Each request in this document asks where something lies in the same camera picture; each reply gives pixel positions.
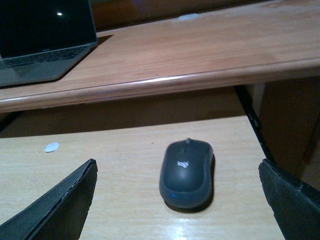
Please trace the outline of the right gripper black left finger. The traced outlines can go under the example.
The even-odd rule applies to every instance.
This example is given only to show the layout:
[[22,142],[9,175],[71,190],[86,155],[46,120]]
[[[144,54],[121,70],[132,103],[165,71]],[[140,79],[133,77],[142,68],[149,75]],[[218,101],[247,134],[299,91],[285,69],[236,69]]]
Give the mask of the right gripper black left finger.
[[78,240],[98,176],[89,159],[27,208],[1,224],[2,240]]

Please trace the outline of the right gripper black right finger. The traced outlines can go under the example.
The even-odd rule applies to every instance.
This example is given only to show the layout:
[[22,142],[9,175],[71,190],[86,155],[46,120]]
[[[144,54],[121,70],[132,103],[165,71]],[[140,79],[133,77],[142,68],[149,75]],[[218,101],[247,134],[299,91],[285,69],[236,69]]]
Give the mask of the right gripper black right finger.
[[259,177],[267,203],[286,240],[320,238],[320,192],[264,159]]

